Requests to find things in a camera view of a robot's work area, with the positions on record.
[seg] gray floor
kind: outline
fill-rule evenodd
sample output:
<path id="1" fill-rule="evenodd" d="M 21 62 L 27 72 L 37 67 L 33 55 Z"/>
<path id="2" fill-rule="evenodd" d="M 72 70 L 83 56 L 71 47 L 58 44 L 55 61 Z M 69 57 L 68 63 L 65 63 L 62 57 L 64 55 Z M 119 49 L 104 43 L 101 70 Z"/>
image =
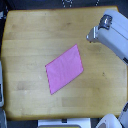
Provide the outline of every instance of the gray floor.
<path id="1" fill-rule="evenodd" d="M 55 9 L 63 8 L 62 0 L 7 0 L 9 9 Z M 73 0 L 72 8 L 95 6 L 97 0 Z M 128 0 L 100 0 L 98 6 L 116 5 L 124 16 L 128 18 Z M 5 3 L 0 0 L 0 12 L 4 10 L 6 15 Z M 4 29 L 4 19 L 0 19 L 0 46 Z M 95 128 L 99 119 L 91 119 L 91 126 Z M 8 121 L 8 128 L 36 128 L 37 121 Z"/>

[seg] floor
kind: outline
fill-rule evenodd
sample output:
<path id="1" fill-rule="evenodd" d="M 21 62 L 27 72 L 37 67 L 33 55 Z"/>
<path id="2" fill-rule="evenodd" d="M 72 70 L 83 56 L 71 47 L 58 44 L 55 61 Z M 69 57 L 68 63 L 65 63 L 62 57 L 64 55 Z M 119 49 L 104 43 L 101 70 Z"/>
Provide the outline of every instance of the floor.
<path id="1" fill-rule="evenodd" d="M 21 0 L 13 0 L 13 2 L 4 3 L 3 0 L 0 0 L 0 47 L 2 44 L 2 36 L 4 30 L 4 24 L 6 21 L 7 7 L 8 9 L 44 9 L 44 8 L 66 8 L 70 7 L 69 3 L 63 4 L 62 0 L 36 0 L 39 3 L 36 3 L 34 0 L 27 0 L 26 2 L 21 2 Z M 119 9 L 119 12 L 128 18 L 128 0 L 72 0 L 71 7 L 87 7 L 87 6 L 106 6 L 106 5 L 116 5 Z M 99 118 L 91 119 L 91 128 L 95 128 L 99 122 Z M 36 128 L 38 121 L 8 121 L 8 128 Z"/>

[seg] wood grain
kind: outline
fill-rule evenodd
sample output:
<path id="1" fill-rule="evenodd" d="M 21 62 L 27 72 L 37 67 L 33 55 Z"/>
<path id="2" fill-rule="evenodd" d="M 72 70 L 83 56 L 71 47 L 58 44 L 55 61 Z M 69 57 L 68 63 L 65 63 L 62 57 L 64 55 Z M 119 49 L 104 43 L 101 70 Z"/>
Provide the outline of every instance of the wood grain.
<path id="1" fill-rule="evenodd" d="M 106 9 L 10 11 L 2 43 L 5 111 L 11 120 L 119 115 L 127 101 L 127 68 L 86 35 Z M 84 72 L 50 95 L 45 65 L 78 44 Z"/>

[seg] pink towel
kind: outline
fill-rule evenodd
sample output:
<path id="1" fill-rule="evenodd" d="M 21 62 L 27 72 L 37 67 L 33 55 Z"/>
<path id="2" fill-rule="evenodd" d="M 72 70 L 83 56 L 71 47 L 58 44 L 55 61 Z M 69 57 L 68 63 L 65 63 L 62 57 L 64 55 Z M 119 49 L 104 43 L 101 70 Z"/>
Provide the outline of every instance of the pink towel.
<path id="1" fill-rule="evenodd" d="M 77 44 L 45 67 L 50 93 L 53 94 L 83 72 Z"/>

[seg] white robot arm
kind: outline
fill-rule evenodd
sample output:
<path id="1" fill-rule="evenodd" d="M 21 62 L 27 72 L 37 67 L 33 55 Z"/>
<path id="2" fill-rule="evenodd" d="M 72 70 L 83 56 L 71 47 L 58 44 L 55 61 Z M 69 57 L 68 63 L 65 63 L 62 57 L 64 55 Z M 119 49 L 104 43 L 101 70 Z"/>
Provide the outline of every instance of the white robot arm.
<path id="1" fill-rule="evenodd" d="M 90 42 L 101 42 L 128 65 L 128 19 L 119 12 L 106 10 L 99 25 L 86 38 Z"/>
<path id="2" fill-rule="evenodd" d="M 113 114 L 108 114 L 100 120 L 96 128 L 128 128 L 128 102 L 118 119 Z"/>

